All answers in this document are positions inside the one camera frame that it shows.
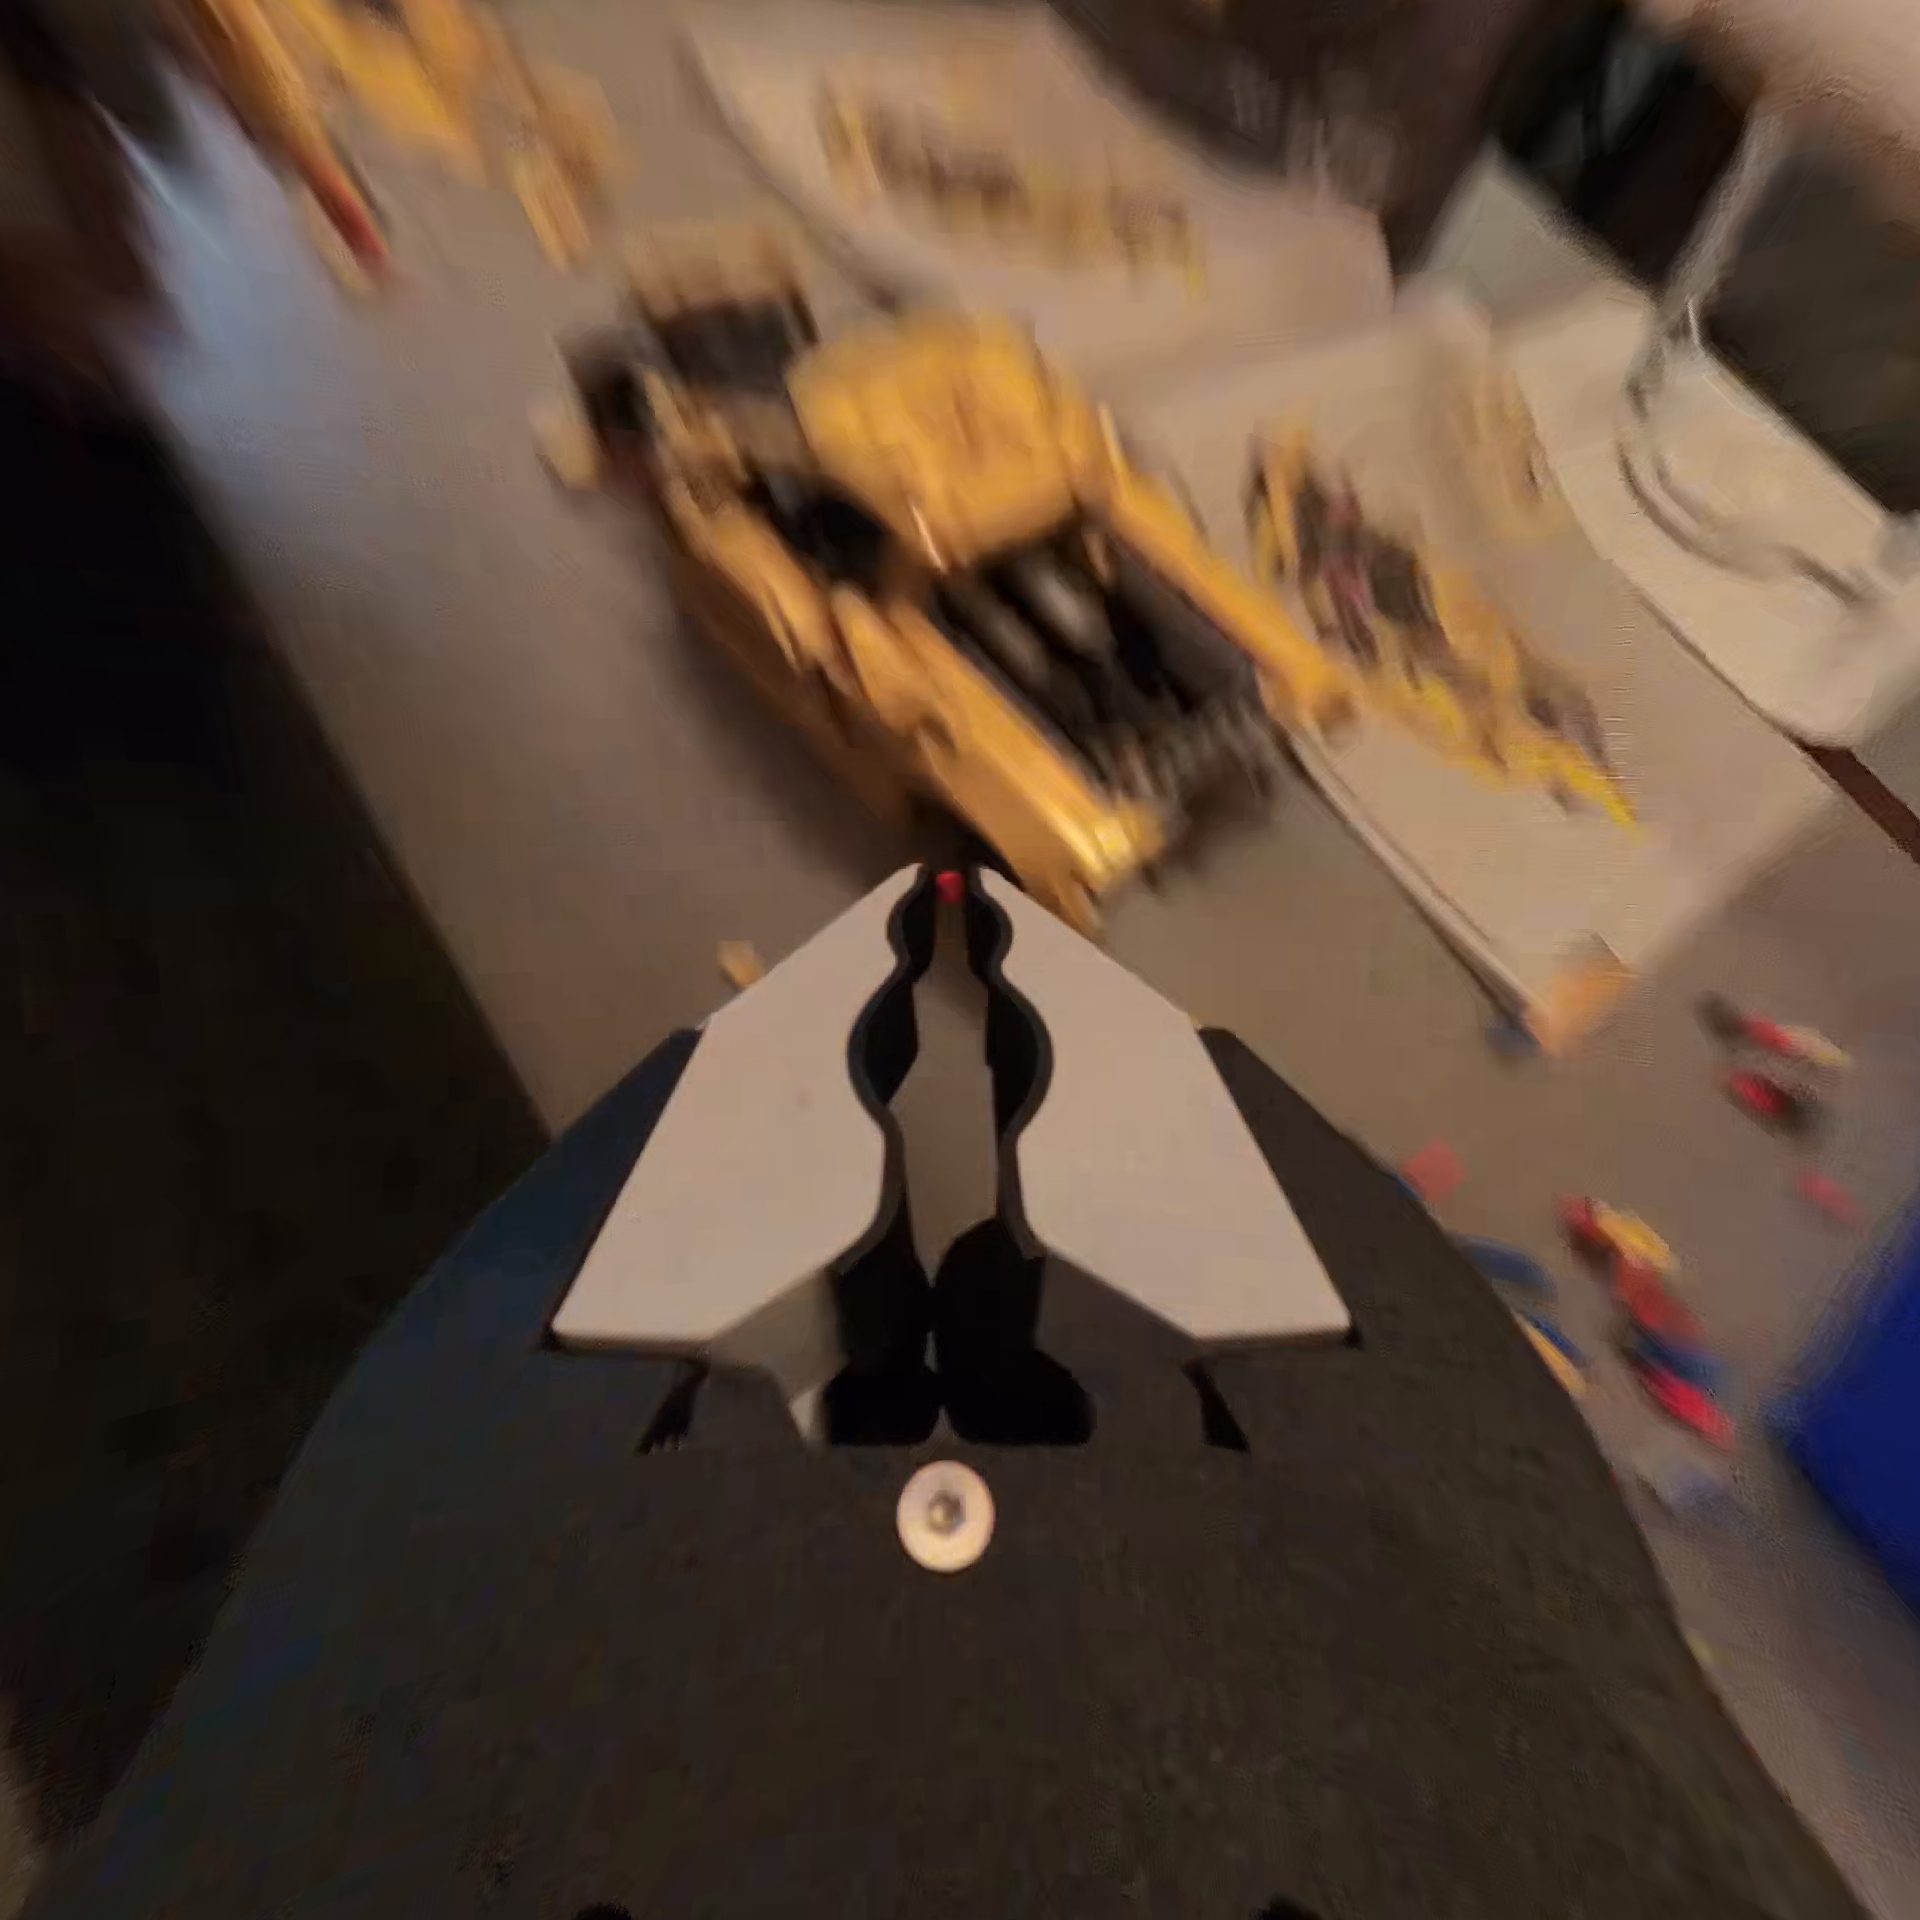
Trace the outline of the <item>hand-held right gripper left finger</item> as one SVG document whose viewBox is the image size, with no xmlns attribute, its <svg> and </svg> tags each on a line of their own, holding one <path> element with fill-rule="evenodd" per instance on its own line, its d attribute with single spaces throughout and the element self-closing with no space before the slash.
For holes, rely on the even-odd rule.
<svg viewBox="0 0 1920 1920">
<path fill-rule="evenodd" d="M 933 1426 L 930 1280 L 891 1104 L 937 918 L 933 876 L 900 869 L 698 1024 L 554 1345 L 759 1372 L 826 1435 Z"/>
</svg>

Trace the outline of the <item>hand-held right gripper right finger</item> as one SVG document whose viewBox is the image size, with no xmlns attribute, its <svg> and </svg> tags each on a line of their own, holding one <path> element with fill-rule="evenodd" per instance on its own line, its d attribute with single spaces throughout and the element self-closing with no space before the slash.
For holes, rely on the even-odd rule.
<svg viewBox="0 0 1920 1920">
<path fill-rule="evenodd" d="M 1072 1366 L 1049 1285 L 1186 1361 L 1353 1342 L 1353 1309 L 1202 1027 L 992 869 L 962 891 L 996 1207 L 959 1236 L 959 1381 L 1012 1401 Z"/>
</svg>

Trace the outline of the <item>open instruction booklet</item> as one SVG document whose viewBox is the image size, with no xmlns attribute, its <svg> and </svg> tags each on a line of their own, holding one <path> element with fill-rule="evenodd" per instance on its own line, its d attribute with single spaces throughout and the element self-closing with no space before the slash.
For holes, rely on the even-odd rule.
<svg viewBox="0 0 1920 1920">
<path fill-rule="evenodd" d="M 684 28 L 719 119 L 878 298 L 1006 315 L 1113 399 L 1349 681 L 1310 776 L 1536 1044 L 1706 910 L 1651 769 L 1650 619 L 1457 299 L 1371 213 L 1148 131 L 1037 10 L 746 2 Z"/>
</svg>

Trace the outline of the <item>pile of small coloured pins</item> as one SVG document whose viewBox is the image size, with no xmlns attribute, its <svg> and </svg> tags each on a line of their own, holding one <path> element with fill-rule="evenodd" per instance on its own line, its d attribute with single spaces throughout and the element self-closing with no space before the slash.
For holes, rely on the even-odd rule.
<svg viewBox="0 0 1920 1920">
<path fill-rule="evenodd" d="M 1858 1066 L 1858 1044 L 1815 1021 L 1762 1014 L 1754 1002 L 1702 993 L 1693 1021 L 1720 1054 L 1720 1095 L 1767 1136 L 1792 1141 L 1796 1190 L 1836 1227 L 1858 1222 L 1858 1201 L 1825 1170 L 1833 1085 Z M 1731 1372 L 1691 1300 L 1691 1278 L 1646 1214 L 1592 1190 L 1555 1204 L 1555 1230 L 1578 1266 L 1602 1291 L 1608 1353 L 1661 1439 L 1628 1459 L 1636 1491 L 1667 1517 L 1728 1525 L 1739 1517 Z M 1556 1280 L 1524 1246 L 1486 1234 L 1442 1230 L 1490 1283 L 1551 1381 L 1572 1401 L 1592 1391 L 1592 1361 L 1556 1307 Z"/>
</svg>

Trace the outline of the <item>yellow toy car model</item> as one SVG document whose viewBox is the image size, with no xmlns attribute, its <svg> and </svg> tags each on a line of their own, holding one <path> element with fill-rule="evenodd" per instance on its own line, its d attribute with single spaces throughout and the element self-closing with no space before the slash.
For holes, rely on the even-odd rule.
<svg viewBox="0 0 1920 1920">
<path fill-rule="evenodd" d="M 1093 933 L 1225 790 L 1358 713 L 1028 331 L 822 337 L 772 246 L 667 251 L 560 338 L 549 470 L 625 495 L 681 622 L 854 794 Z"/>
</svg>

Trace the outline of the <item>blue plastic bin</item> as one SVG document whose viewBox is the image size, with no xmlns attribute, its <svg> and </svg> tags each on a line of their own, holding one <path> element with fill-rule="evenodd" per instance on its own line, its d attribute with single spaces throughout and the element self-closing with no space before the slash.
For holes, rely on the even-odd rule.
<svg viewBox="0 0 1920 1920">
<path fill-rule="evenodd" d="M 1915 1614 L 1915 1201 L 1844 1278 L 1762 1415 L 1815 1502 Z"/>
</svg>

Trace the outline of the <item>pile of yellow black bricks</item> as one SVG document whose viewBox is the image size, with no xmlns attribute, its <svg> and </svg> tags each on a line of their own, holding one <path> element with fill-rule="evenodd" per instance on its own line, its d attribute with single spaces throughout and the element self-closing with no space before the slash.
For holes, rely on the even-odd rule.
<svg viewBox="0 0 1920 1920">
<path fill-rule="evenodd" d="M 586 264 L 616 119 L 593 79 L 536 58 L 497 2 L 174 2 L 174 20 L 353 293 L 395 272 L 395 218 L 353 142 L 366 131 L 508 193 L 554 272 Z"/>
</svg>

